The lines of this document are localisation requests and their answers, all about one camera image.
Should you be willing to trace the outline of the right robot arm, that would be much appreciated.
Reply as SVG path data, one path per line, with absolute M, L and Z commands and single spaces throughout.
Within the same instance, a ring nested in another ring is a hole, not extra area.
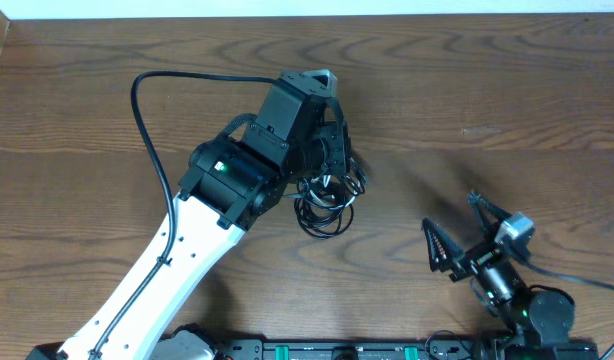
M 481 194 L 468 194 L 483 241 L 463 250 L 439 225 L 426 217 L 421 229 L 428 246 L 430 270 L 448 272 L 453 282 L 468 279 L 487 311 L 508 329 L 506 335 L 482 336 L 470 351 L 474 359 L 556 359 L 569 342 L 575 302 L 566 292 L 527 285 L 512 265 L 530 256 L 527 244 L 535 225 L 526 215 L 511 214 Z

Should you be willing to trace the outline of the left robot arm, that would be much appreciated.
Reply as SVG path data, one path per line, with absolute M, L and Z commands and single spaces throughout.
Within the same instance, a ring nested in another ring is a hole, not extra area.
M 157 233 L 99 311 L 34 359 L 146 359 L 200 280 L 288 197 L 299 227 L 325 240 L 348 230 L 367 177 L 354 158 L 327 69 L 285 71 L 256 113 L 236 116 L 191 154 L 178 189 L 164 189 Z

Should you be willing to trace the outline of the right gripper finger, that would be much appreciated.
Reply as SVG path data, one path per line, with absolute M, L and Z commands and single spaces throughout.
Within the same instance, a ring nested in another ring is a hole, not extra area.
M 467 201 L 484 233 L 484 239 L 493 240 L 502 223 L 510 218 L 511 214 L 491 203 L 476 191 L 468 193 Z
M 436 223 L 428 217 L 422 220 L 427 248 L 429 266 L 432 272 L 465 273 L 465 252 Z

